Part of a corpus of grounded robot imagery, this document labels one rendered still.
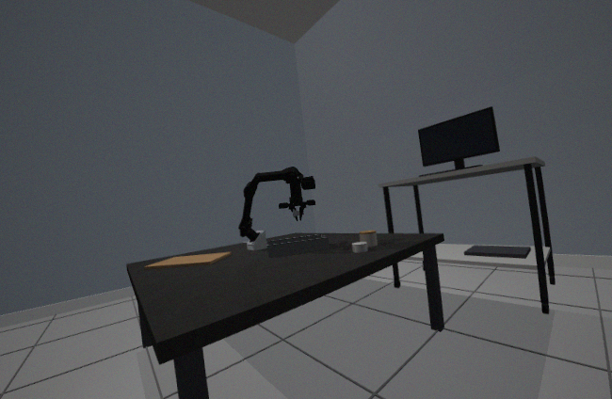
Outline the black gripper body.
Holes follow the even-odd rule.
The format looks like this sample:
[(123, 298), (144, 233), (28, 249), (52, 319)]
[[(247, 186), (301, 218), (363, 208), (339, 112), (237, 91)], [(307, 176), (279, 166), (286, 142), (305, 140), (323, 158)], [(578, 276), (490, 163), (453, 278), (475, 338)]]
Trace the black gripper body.
[[(295, 208), (295, 206), (306, 207), (306, 205), (315, 205), (315, 200), (314, 199), (302, 202), (301, 190), (291, 191), (291, 201), (292, 201), (292, 203), (288, 203), (288, 202), (280, 203), (279, 204), (279, 209), (287, 208), (287, 207)], [(300, 202), (300, 204), (298, 204), (299, 202)]]

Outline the grey roasting tin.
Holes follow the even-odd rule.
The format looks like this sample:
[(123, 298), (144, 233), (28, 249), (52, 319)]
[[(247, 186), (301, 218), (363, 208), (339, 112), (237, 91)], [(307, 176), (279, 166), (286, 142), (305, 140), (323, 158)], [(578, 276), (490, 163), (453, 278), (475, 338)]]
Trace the grey roasting tin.
[(318, 234), (267, 241), (268, 258), (330, 249), (329, 237)]

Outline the light brown wooden board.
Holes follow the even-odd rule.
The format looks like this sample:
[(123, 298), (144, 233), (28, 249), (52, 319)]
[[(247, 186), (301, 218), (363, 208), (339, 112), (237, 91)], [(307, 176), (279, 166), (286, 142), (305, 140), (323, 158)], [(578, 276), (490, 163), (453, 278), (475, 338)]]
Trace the light brown wooden board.
[(232, 255), (232, 253), (231, 252), (230, 253), (220, 252), (220, 253), (210, 253), (210, 254), (202, 254), (202, 255), (174, 257), (168, 260), (164, 260), (161, 262), (157, 262), (157, 263), (153, 263), (153, 264), (144, 266), (144, 270), (177, 267), (177, 266), (187, 267), (187, 266), (207, 265), (207, 264), (215, 263), (229, 255)]

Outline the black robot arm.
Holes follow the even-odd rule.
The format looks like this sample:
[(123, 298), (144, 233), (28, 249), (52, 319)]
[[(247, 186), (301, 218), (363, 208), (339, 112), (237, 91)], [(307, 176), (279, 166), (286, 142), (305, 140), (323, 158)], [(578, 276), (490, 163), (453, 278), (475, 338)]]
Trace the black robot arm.
[[(248, 182), (244, 188), (244, 210), (241, 222), (238, 226), (240, 230), (240, 236), (247, 236), (250, 242), (254, 242), (259, 232), (256, 233), (252, 228), (252, 218), (250, 218), (250, 210), (252, 205), (252, 199), (257, 189), (259, 182), (278, 181), (284, 180), (287, 184), (290, 184), (290, 191), (298, 191), (308, 189), (315, 189), (314, 177), (303, 177), (303, 175), (295, 167), (286, 168), (281, 171), (272, 171), (264, 173), (256, 173), (251, 182)], [(301, 184), (301, 185), (300, 185)]]

